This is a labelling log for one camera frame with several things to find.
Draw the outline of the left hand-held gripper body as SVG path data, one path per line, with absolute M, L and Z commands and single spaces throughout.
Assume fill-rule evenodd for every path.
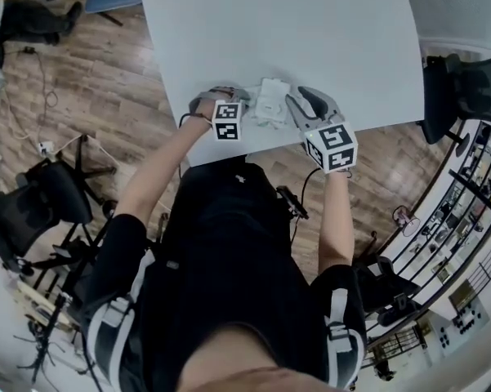
M 213 87 L 200 92 L 189 103 L 189 114 L 198 117 L 194 111 L 200 98 L 210 98 L 215 101 L 211 128 L 216 140 L 240 140 L 242 122 L 241 101 L 234 100 L 234 89 L 237 87 Z

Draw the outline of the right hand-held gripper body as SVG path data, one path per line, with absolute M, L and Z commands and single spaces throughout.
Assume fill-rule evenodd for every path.
M 326 174 L 344 171 L 356 164 L 358 142 L 350 124 L 340 113 L 326 119 L 305 117 L 306 153 Z

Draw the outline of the person's left hand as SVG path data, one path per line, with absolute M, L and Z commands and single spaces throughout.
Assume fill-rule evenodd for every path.
M 214 108 L 215 108 L 214 99 L 204 97 L 199 99 L 198 106 L 196 107 L 194 113 L 198 117 L 202 118 L 209 125 L 211 125 Z

